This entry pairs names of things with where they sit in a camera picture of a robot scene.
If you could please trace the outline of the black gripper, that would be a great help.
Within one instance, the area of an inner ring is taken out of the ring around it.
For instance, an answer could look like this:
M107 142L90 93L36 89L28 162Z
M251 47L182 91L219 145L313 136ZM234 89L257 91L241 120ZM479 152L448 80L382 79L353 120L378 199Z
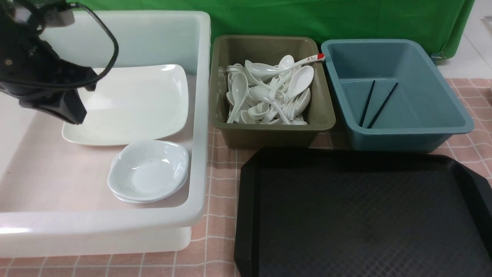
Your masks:
M68 85L89 81L97 75L92 68L64 59L51 45L31 35L27 27L1 12L1 90L18 99L23 108L34 109L70 124L83 123L87 111L78 89L46 89L11 84L11 81Z

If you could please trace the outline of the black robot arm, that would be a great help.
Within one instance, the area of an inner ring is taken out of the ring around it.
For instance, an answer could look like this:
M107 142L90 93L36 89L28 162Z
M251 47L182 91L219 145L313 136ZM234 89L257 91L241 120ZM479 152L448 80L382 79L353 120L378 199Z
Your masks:
M77 88L46 89L11 84L11 80L45 85L70 85L89 81L97 74L56 53L40 38L44 28L70 26L73 11L65 0L1 1L1 92L18 100L19 105L44 112L69 124L81 124L86 109Z

